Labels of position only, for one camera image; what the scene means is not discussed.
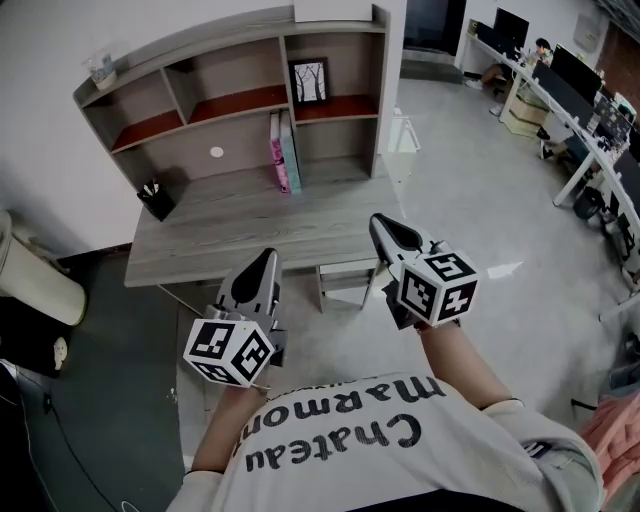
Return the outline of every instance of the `office desk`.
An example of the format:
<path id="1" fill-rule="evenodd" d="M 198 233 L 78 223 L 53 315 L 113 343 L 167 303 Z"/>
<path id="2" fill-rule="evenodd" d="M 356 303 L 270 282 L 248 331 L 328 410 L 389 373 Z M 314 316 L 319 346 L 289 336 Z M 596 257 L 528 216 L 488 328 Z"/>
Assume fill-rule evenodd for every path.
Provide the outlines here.
<path id="1" fill-rule="evenodd" d="M 125 285 L 160 286 L 202 313 L 172 285 L 219 281 L 265 247 L 277 249 L 283 271 L 318 276 L 321 266 L 377 260 L 369 218 L 401 216 L 381 158 L 373 178 L 349 158 L 307 163 L 302 178 L 299 195 L 279 191 L 272 167 L 189 182 L 164 222 L 142 211 Z"/>
<path id="2" fill-rule="evenodd" d="M 560 121 L 569 126 L 574 131 L 574 133 L 576 133 L 578 137 L 580 137 L 586 148 L 589 150 L 589 155 L 587 156 L 587 158 L 584 159 L 580 167 L 576 170 L 573 176 L 571 176 L 567 184 L 553 199 L 554 206 L 560 206 L 564 202 L 569 193 L 577 186 L 577 184 L 589 170 L 591 164 L 595 161 L 602 168 L 602 173 L 604 179 L 607 182 L 607 185 L 609 186 L 609 188 L 611 188 L 612 193 L 618 199 L 618 202 L 620 203 L 620 213 L 624 213 L 627 217 L 627 220 L 629 221 L 629 229 L 631 230 L 635 238 L 637 240 L 640 240 L 640 217 L 638 217 L 636 207 L 629 195 L 624 190 L 620 178 L 617 176 L 617 173 L 613 169 L 613 163 L 611 162 L 610 156 L 598 147 L 596 140 L 579 125 L 577 119 L 573 118 L 551 97 L 551 95 L 542 86 L 538 84 L 536 80 L 533 79 L 533 70 L 531 70 L 530 68 L 523 68 L 519 66 L 516 62 L 508 59 L 505 55 L 498 53 L 483 41 L 480 41 L 475 35 L 467 33 L 466 44 L 474 44 L 477 48 L 482 50 L 487 55 L 491 56 L 493 59 L 509 66 L 509 68 L 511 68 L 516 75 L 514 78 L 514 85 L 505 103 L 503 113 L 500 116 L 501 122 L 504 122 L 505 112 L 508 112 L 511 108 L 511 105 L 513 104 L 516 93 L 518 91 L 518 87 L 520 87 L 522 82 L 525 81 L 541 99 L 547 102 L 551 111 L 556 116 L 558 116 Z M 634 294 L 629 299 L 619 303 L 618 306 L 616 306 L 612 310 L 602 313 L 601 315 L 599 315 L 599 319 L 601 321 L 604 321 L 608 318 L 611 318 L 616 314 L 624 311 L 625 309 L 631 307 L 636 302 L 640 302 L 640 294 Z"/>

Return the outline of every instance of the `framed picture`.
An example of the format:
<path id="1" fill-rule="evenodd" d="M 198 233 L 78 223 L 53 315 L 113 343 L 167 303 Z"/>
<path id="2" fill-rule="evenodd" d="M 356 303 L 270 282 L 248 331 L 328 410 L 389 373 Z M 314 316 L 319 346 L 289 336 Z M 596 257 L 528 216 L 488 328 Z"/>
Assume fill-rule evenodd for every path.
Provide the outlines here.
<path id="1" fill-rule="evenodd" d="M 329 100 L 327 59 L 289 61 L 294 105 L 317 105 Z"/>

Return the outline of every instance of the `pink fabric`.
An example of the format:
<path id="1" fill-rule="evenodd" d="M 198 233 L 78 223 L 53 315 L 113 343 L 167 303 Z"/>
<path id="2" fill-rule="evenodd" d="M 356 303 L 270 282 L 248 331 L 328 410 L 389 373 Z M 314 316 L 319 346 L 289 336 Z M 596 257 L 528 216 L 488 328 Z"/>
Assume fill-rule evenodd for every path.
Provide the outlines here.
<path id="1" fill-rule="evenodd" d="M 609 499 L 640 471 L 640 391 L 607 397 L 580 435 L 598 457 Z"/>

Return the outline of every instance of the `book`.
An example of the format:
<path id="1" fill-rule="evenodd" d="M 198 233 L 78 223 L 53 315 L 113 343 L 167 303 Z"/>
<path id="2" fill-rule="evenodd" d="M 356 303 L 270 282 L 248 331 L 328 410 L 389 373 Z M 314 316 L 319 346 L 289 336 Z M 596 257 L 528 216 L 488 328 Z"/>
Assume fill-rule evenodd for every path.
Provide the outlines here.
<path id="1" fill-rule="evenodd" d="M 280 114 L 271 114 L 271 130 L 270 130 L 270 146 L 273 164 L 276 166 L 276 174 L 280 183 L 280 190 L 284 193 L 291 193 L 289 186 L 289 178 L 284 165 L 284 156 L 282 155 L 282 145 L 280 143 Z"/>
<path id="2" fill-rule="evenodd" d="M 291 114 L 289 114 L 288 110 L 280 112 L 280 147 L 282 148 L 284 167 L 287 171 L 291 193 L 298 194 L 302 191 L 302 186 L 300 185 L 296 148 L 293 144 Z"/>

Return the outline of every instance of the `pink book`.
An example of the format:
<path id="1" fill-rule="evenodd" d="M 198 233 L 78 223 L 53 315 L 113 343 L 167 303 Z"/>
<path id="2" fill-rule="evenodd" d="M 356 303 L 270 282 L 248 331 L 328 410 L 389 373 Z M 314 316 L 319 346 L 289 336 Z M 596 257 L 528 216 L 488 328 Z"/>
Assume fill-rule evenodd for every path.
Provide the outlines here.
<path id="1" fill-rule="evenodd" d="M 282 155 L 282 146 L 280 145 L 280 114 L 271 114 L 271 157 L 276 166 L 278 181 L 280 182 L 280 190 L 282 192 L 291 193 L 289 178 L 287 177 L 287 169 L 284 166 L 284 156 Z"/>

